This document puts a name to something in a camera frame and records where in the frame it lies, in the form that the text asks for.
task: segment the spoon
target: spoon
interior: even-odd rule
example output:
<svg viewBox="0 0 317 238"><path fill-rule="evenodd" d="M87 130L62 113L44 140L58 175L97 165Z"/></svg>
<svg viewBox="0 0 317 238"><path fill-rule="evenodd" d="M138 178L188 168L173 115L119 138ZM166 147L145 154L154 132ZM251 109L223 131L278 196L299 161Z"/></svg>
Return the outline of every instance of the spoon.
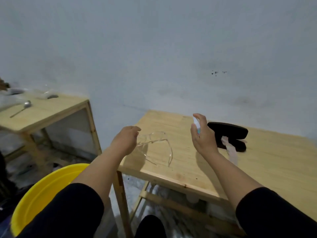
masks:
<svg viewBox="0 0 317 238"><path fill-rule="evenodd" d="M23 110L25 110L26 108L31 107L31 101L27 100L26 102L24 102L24 108L22 110L20 110L19 112L15 113L14 115L10 116L10 118L13 118L14 116L16 116L17 114L19 114L20 112L22 112Z"/></svg>

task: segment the yellow bucket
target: yellow bucket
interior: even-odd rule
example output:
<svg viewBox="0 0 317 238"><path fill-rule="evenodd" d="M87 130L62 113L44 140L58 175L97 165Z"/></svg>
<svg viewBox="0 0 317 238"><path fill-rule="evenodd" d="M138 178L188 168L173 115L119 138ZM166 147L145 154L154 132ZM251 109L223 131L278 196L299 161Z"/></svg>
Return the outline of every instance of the yellow bucket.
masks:
<svg viewBox="0 0 317 238"><path fill-rule="evenodd" d="M38 181L23 196L13 212L11 232L17 236L54 196L75 179L89 164L73 164L58 169Z"/></svg>

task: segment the wooden table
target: wooden table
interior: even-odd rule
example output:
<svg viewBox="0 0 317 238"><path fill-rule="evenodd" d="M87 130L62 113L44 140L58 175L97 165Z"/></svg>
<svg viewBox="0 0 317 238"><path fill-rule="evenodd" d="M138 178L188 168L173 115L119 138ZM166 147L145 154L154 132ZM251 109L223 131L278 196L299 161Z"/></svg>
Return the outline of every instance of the wooden table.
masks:
<svg viewBox="0 0 317 238"><path fill-rule="evenodd" d="M132 213L128 213L122 173L185 194L196 194L202 200L230 208L215 173L192 144L192 122L192 117L151 110L136 124L142 129L140 134L165 131L173 150L173 158L168 167L168 157L162 155L162 146L150 143L146 147L146 154L152 162L145 160L145 156L138 150L139 147L122 160L114 189L127 237L133 236L130 221L141 199L180 211L191 218L215 226L220 232L243 235L236 225L147 192L148 182L141 191ZM317 148L303 137L256 128L248 130L247 150L238 154L238 167L317 220ZM226 150L219 151L228 158Z"/></svg>
<svg viewBox="0 0 317 238"><path fill-rule="evenodd" d="M51 170L47 167L45 155L38 150L31 134L41 131L43 136L49 140L45 127L81 109L87 111L94 146L97 154L101 154L89 100L85 97L75 97L64 94L58 95L58 98L37 99L28 94L24 94L26 100L30 100L32 103L30 108L25 109L12 118L10 118L10 116L23 109L23 105L14 105L0 111L0 128L21 136L25 142L23 149L31 154L39 170L44 175L50 173Z"/></svg>

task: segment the forearm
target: forearm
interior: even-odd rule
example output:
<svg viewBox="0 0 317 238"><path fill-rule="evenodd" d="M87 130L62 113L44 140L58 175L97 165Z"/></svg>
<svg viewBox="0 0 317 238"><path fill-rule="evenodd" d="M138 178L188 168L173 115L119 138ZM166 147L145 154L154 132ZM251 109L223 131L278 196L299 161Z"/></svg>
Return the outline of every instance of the forearm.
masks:
<svg viewBox="0 0 317 238"><path fill-rule="evenodd" d="M81 172L72 183L82 183L93 188L106 204L110 188L124 155L109 146Z"/></svg>
<svg viewBox="0 0 317 238"><path fill-rule="evenodd" d="M204 158L216 173L234 209L245 195L263 187L220 153L208 154Z"/></svg>

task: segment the wooden tabletop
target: wooden tabletop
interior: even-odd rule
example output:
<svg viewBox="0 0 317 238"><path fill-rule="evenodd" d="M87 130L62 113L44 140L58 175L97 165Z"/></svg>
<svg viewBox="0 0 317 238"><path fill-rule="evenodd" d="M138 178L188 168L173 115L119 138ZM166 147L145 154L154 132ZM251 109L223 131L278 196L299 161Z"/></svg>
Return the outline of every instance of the wooden tabletop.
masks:
<svg viewBox="0 0 317 238"><path fill-rule="evenodd" d="M32 106L10 118L13 114L23 109L23 104L0 110L0 127L12 132L23 132L35 127L41 122L58 116L63 112L76 108L86 102L85 97L68 96L58 94L58 98L38 99L28 94L23 94L26 100L30 100Z"/></svg>
<svg viewBox="0 0 317 238"><path fill-rule="evenodd" d="M148 111L136 124L150 134L165 131L173 158L168 167L166 141L137 147L119 171L145 180L157 180L204 197L227 199L215 173L196 152L191 139L191 116ZM317 220L317 148L306 138L248 128L247 150L238 153L238 167ZM141 153L146 152L147 159ZM219 149L226 158L227 152Z"/></svg>

